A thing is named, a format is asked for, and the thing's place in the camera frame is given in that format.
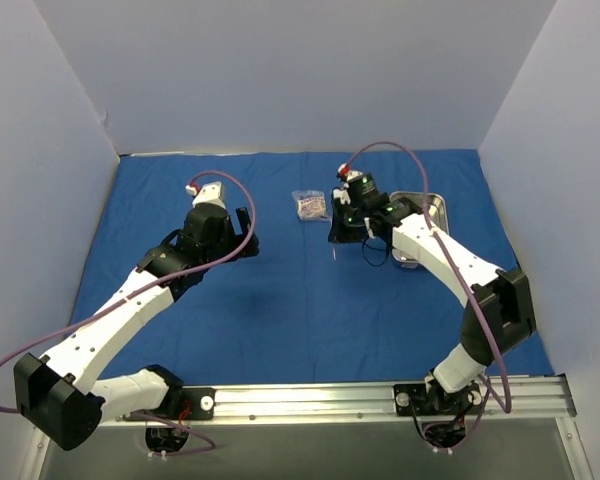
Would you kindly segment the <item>purple printed clear pouch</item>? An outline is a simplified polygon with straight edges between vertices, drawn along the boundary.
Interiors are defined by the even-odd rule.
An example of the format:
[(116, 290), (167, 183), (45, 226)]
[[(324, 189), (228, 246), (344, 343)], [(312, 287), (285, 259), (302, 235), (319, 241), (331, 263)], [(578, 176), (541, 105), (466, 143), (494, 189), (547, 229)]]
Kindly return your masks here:
[(322, 191), (296, 190), (292, 192), (296, 214), (302, 221), (328, 221), (330, 219), (326, 197)]

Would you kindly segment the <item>stainless steel instrument tray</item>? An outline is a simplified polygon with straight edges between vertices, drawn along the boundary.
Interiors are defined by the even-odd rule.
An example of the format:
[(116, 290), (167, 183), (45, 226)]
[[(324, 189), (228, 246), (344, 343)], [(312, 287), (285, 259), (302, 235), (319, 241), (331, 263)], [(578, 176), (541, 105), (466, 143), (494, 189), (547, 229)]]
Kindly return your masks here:
[[(391, 201), (411, 200), (418, 206), (422, 205), (424, 195), (422, 192), (395, 191), (389, 196)], [(429, 207), (429, 215), (433, 223), (445, 233), (449, 233), (449, 222), (446, 213), (446, 203), (444, 198), (437, 193), (429, 193), (427, 196), (427, 205)], [(414, 269), (419, 266), (417, 260), (408, 256), (400, 250), (392, 251), (394, 263), (404, 269)]]

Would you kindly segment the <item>blue surgical cloth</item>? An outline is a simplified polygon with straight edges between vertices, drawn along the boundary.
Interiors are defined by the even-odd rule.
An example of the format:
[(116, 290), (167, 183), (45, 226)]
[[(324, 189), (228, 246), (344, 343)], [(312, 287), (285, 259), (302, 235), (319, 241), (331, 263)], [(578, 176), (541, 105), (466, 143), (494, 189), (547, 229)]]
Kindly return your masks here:
[(109, 363), (104, 378), (158, 364), (189, 385), (418, 380), (460, 339), (464, 309), (381, 243), (338, 245), (302, 221), (292, 192), (330, 192), (348, 152), (125, 157), (85, 267), (73, 318), (103, 305), (146, 252), (180, 227), (190, 181), (229, 173), (226, 202), (254, 204), (260, 252), (213, 268)]

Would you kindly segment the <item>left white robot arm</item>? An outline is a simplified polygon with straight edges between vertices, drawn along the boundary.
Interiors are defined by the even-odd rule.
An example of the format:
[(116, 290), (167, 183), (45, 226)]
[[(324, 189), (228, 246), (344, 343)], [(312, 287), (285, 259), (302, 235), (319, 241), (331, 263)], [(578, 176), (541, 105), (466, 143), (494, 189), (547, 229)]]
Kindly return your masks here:
[(135, 412), (170, 419), (183, 409), (183, 382), (150, 365), (108, 380), (100, 375), (119, 351), (160, 312), (220, 263), (259, 252), (253, 214), (229, 215), (203, 202), (184, 225), (149, 250), (94, 321), (41, 357), (24, 354), (13, 368), (19, 413), (65, 451), (80, 446), (104, 421)]

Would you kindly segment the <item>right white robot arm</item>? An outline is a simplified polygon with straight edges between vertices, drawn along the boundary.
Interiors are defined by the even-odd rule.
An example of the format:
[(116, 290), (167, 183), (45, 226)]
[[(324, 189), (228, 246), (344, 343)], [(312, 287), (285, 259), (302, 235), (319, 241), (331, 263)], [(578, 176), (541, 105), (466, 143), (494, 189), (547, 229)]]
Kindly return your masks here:
[(435, 412), (449, 411), (460, 391), (537, 330), (529, 280), (520, 268), (509, 271), (466, 249), (437, 227), (428, 204), (391, 199), (371, 174), (345, 171), (331, 193), (333, 244), (384, 242), (441, 281), (465, 308), (459, 344), (432, 372), (424, 400)]

